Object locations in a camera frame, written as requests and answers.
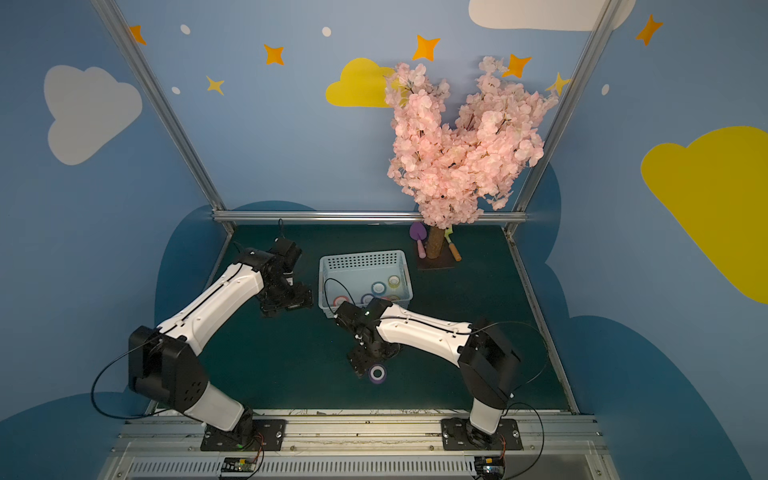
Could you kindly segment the light blue plastic storage basket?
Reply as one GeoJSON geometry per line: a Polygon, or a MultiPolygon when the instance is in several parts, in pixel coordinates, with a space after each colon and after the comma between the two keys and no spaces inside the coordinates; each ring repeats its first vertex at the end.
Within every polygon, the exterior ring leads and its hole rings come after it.
{"type": "Polygon", "coordinates": [[[361,297],[370,293],[374,298],[398,295],[400,301],[392,302],[408,308],[413,299],[413,286],[405,253],[402,250],[385,250],[363,253],[337,254],[323,256],[318,266],[318,305],[327,318],[333,318],[339,307],[333,306],[338,296],[346,296],[350,303],[363,307],[361,297]],[[402,284],[398,289],[390,289],[387,280],[391,275],[398,275],[402,284]],[[371,285],[374,282],[387,285],[384,295],[374,295],[371,285]]]}

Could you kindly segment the blue tape roll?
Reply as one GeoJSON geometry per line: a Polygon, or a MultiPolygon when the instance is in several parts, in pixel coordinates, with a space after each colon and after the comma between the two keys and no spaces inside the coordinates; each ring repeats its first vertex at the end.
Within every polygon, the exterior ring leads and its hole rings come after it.
{"type": "Polygon", "coordinates": [[[384,295],[387,291],[387,285],[383,282],[377,281],[371,285],[371,292],[374,295],[384,295]]]}

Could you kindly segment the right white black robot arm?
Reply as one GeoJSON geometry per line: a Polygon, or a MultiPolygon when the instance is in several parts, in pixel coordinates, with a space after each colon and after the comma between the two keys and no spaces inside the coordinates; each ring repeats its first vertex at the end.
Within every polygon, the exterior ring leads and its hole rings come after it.
{"type": "Polygon", "coordinates": [[[522,360],[496,325],[440,320],[382,298],[372,299],[365,308],[344,301],[334,320],[357,342],[348,360],[358,376],[382,382],[384,362],[404,347],[442,358],[460,370],[473,397],[467,434],[479,442],[497,433],[522,360]]]}

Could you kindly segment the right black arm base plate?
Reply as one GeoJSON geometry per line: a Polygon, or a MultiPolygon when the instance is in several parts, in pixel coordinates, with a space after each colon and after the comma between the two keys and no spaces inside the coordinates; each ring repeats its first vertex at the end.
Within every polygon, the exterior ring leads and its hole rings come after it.
{"type": "Polygon", "coordinates": [[[468,418],[446,418],[440,421],[440,436],[445,451],[492,451],[523,449],[518,424],[502,419],[494,434],[473,427],[468,418]]]}

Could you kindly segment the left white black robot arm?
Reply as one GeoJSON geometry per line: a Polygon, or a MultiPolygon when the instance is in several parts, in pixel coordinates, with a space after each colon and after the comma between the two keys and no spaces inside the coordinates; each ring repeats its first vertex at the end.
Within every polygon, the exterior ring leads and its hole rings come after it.
{"type": "Polygon", "coordinates": [[[255,298],[262,314],[310,308],[311,289],[293,280],[302,250],[285,238],[267,250],[247,248],[221,277],[176,315],[129,337],[128,386],[133,392],[204,423],[215,449],[255,447],[252,410],[210,382],[199,355],[216,332],[255,298]]]}

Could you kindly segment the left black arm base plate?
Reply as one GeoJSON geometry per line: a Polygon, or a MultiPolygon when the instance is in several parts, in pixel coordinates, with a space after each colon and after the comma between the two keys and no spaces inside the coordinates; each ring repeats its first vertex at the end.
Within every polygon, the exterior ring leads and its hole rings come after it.
{"type": "Polygon", "coordinates": [[[252,418],[241,422],[232,431],[207,426],[200,444],[204,452],[280,451],[285,437],[284,419],[252,418]]]}

